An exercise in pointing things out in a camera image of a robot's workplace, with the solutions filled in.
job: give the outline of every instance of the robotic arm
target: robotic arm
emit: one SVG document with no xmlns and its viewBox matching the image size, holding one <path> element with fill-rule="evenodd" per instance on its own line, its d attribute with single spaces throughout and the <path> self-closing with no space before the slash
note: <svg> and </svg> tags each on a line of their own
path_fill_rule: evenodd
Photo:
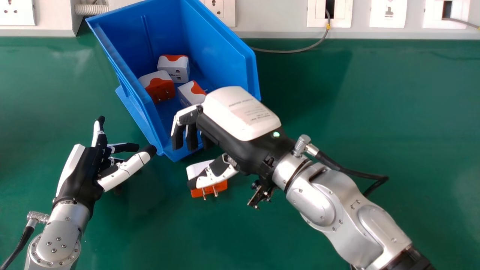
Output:
<svg viewBox="0 0 480 270">
<path fill-rule="evenodd" d="M 255 174 L 259 179 L 252 185 L 255 193 L 249 206 L 257 209 L 275 189 L 282 190 L 351 268 L 434 269 L 392 217 L 367 199 L 388 177 L 343 168 L 306 135 L 297 141 L 288 138 L 279 118 L 243 88 L 220 88 L 209 93 L 204 103 L 179 111 L 171 134 L 174 149 L 183 146 L 183 131 L 189 129 L 195 131 L 186 132 L 189 150 L 195 149 L 198 129 L 204 146 L 218 145 L 225 151 L 188 181 L 190 189 L 219 183 L 237 172 Z M 376 182 L 362 194 L 347 174 Z"/>
<path fill-rule="evenodd" d="M 46 226 L 28 245 L 25 270 L 75 269 L 81 252 L 80 240 L 93 216 L 95 202 L 104 192 L 127 180 L 156 154 L 153 145 L 138 151 L 138 144 L 108 144 L 104 122 L 103 116 L 95 121 L 91 147 L 80 144 L 73 147 L 60 176 L 52 213 L 30 212 L 27 215 L 27 226 L 20 243 L 0 270 L 5 270 L 20 253 L 37 223 Z M 137 151 L 127 160 L 110 156 Z"/>
</svg>

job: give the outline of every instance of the white flexible pipe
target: white flexible pipe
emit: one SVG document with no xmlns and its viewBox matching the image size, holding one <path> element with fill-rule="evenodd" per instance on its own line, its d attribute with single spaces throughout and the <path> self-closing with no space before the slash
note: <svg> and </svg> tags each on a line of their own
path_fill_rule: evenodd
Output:
<svg viewBox="0 0 480 270">
<path fill-rule="evenodd" d="M 99 15 L 108 12 L 107 5 L 75 5 L 75 13 L 78 15 Z"/>
</svg>

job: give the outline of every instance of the metal pin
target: metal pin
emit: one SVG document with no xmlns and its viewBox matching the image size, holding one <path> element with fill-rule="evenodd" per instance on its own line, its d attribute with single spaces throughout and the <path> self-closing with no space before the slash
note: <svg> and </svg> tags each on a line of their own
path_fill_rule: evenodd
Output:
<svg viewBox="0 0 480 270">
<path fill-rule="evenodd" d="M 212 189 L 213 189 L 213 194 L 215 195 L 215 197 L 218 197 L 218 192 L 216 191 L 214 185 L 212 186 Z"/>
</svg>

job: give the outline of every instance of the blue plastic bin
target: blue plastic bin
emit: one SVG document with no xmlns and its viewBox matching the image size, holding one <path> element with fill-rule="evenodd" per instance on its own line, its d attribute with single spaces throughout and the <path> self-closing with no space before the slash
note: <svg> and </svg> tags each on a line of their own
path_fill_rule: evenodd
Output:
<svg viewBox="0 0 480 270">
<path fill-rule="evenodd" d="M 188 55 L 190 80 L 207 92 L 242 86 L 261 98 L 255 54 L 199 0 L 142 1 L 86 21 L 117 73 L 117 95 L 158 155 L 178 161 L 191 154 L 186 145 L 171 147 L 178 95 L 155 105 L 137 80 L 156 71 L 160 55 Z"/>
</svg>

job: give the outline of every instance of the gray cable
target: gray cable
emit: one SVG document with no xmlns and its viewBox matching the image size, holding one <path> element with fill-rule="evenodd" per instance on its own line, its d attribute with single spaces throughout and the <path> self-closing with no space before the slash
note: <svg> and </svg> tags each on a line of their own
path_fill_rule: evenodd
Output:
<svg viewBox="0 0 480 270">
<path fill-rule="evenodd" d="M 320 40 L 318 40 L 317 42 L 315 42 L 314 44 L 312 44 L 308 47 L 301 48 L 301 49 L 293 49 L 293 50 L 259 49 L 259 48 L 255 48 L 255 47 L 250 47 L 250 48 L 252 50 L 255 50 L 255 51 L 270 52 L 270 53 L 297 53 L 297 52 L 308 51 L 312 48 L 315 48 L 325 40 L 325 38 L 328 34 L 328 30 L 330 30 L 330 13 L 328 12 L 328 10 L 325 10 L 325 14 L 327 14 L 328 21 L 327 21 L 327 28 L 325 30 L 324 36 Z"/>
<path fill-rule="evenodd" d="M 474 27 L 478 30 L 480 30 L 480 26 L 478 25 L 474 25 L 472 23 L 469 23 L 469 22 L 465 22 L 465 21 L 462 21 L 462 20 L 458 20 L 458 19 L 453 19 L 453 18 L 442 18 L 442 21 L 452 21 L 452 22 L 457 22 L 457 23 L 461 23 L 461 24 L 464 24 L 464 25 L 468 25 L 468 26 L 471 26 L 471 27 Z"/>
</svg>

